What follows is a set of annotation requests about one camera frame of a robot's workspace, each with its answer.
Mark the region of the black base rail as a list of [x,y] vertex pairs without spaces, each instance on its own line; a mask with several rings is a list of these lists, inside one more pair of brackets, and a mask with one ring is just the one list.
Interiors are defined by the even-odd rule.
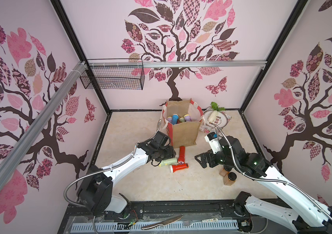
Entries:
[[171,216],[179,214],[213,214],[221,217],[237,217],[233,200],[180,200],[180,201],[133,201],[128,216],[103,211],[97,217],[105,220],[130,220],[132,218]]

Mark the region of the white toy radish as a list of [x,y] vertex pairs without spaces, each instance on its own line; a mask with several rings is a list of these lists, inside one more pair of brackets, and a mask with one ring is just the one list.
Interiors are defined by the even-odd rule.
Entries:
[[214,122],[217,115],[218,115],[218,112],[220,111],[224,111],[225,108],[224,107],[220,107],[216,102],[211,102],[211,110],[212,110],[212,113],[210,114],[210,116],[208,117],[208,122]]

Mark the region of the blue flashlight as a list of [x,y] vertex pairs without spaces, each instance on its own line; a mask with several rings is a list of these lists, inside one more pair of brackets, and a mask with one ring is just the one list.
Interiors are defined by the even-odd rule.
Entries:
[[178,123],[178,120],[179,120],[179,115],[178,114],[174,114],[173,116],[172,116],[172,124],[173,125],[176,125],[177,123]]

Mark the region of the diagonal aluminium rail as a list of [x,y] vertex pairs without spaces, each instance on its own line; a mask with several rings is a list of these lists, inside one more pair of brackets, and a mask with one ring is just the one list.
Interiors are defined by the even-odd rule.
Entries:
[[8,182],[9,178],[20,164],[20,161],[27,154],[27,151],[42,132],[48,120],[51,119],[71,87],[87,68],[87,62],[85,61],[80,61],[76,64],[68,74],[66,80],[61,84],[58,91],[52,96],[51,100],[31,124],[29,130],[27,130],[20,140],[17,141],[9,155],[0,164],[0,191]]

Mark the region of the brown jute tote bag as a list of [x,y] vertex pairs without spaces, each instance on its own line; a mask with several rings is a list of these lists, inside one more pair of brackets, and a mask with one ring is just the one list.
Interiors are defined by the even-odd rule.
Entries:
[[[190,121],[172,124],[167,118],[189,116]],[[193,146],[196,144],[199,128],[203,121],[202,108],[192,99],[168,101],[162,108],[162,129],[167,131],[171,145],[174,148]]]

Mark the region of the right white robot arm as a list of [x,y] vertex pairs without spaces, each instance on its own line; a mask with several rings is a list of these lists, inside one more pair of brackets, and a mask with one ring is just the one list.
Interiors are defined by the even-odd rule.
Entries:
[[225,136],[219,126],[205,136],[210,150],[195,156],[203,167],[222,165],[271,190],[287,204],[282,207],[240,192],[232,209],[238,216],[259,215],[276,222],[296,234],[332,234],[332,206],[312,198],[284,177],[266,158],[247,153],[238,139]]

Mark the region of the red flashlight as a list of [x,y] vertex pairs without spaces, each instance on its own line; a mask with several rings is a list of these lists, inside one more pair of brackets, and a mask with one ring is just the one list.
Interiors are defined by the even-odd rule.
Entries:
[[176,171],[188,169],[189,166],[187,163],[185,163],[185,164],[171,165],[169,168],[170,168],[171,173],[174,173]]
[[178,157],[178,164],[185,164],[185,147],[179,147],[179,157]]

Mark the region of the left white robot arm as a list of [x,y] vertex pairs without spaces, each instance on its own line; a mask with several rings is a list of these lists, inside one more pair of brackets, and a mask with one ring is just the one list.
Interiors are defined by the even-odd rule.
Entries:
[[161,120],[158,120],[155,134],[135,144],[134,150],[119,161],[102,168],[96,166],[87,175],[71,182],[64,189],[64,199],[69,204],[83,207],[93,215],[104,212],[118,214],[120,219],[125,219],[131,212],[131,201],[123,194],[118,196],[112,193],[115,185],[147,163],[159,166],[162,161],[175,158],[176,152],[171,146],[171,139],[162,133]]

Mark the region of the horizontal aluminium rail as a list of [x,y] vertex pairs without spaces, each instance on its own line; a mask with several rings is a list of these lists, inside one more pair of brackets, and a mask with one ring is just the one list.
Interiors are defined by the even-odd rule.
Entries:
[[92,67],[124,67],[132,66],[136,68],[179,68],[179,67],[265,67],[266,60],[229,60],[229,61],[169,61],[169,62],[100,62],[89,61]]

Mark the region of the spice jar black lid rear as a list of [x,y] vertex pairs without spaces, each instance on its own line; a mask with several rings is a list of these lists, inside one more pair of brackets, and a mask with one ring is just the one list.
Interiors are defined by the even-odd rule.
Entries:
[[227,169],[225,167],[222,167],[220,169],[219,175],[222,177],[225,177],[227,174],[229,174],[231,172],[231,169]]

